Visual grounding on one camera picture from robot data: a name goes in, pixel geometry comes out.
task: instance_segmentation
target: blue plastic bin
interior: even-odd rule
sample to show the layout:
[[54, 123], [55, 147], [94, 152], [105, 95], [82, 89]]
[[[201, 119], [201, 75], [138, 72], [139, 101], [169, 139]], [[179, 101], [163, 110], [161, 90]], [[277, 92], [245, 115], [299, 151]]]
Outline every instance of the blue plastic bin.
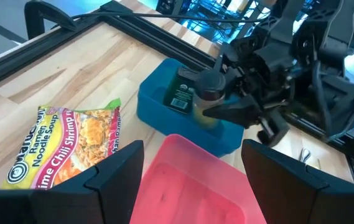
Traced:
[[138, 118], [165, 135], [179, 134], [214, 156], [221, 157], [240, 147], [243, 127], [221, 121], [217, 128], [204, 130], [192, 118], [163, 105], [163, 97], [179, 67], [175, 59], [165, 59], [139, 86]]

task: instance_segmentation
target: noodle image on package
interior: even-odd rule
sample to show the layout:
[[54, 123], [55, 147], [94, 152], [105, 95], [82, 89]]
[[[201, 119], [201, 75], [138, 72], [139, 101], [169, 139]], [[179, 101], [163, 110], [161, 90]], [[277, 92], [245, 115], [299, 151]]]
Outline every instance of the noodle image on package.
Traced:
[[40, 106], [2, 188], [49, 189], [115, 153], [120, 104], [86, 111]]

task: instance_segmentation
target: pink container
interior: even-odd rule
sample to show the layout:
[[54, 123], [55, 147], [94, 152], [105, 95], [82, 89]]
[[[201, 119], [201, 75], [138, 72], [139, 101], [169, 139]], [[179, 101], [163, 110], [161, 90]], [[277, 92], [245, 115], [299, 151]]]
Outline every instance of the pink container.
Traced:
[[130, 223], [266, 222], [246, 175], [172, 134], [142, 179]]

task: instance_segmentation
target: ramen noodle soup package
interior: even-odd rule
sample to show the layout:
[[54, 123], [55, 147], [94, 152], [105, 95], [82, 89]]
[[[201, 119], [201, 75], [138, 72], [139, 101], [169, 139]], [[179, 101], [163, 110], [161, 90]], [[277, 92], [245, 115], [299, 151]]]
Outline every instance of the ramen noodle soup package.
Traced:
[[119, 99], [103, 109], [40, 106], [3, 189], [49, 189], [118, 150]]

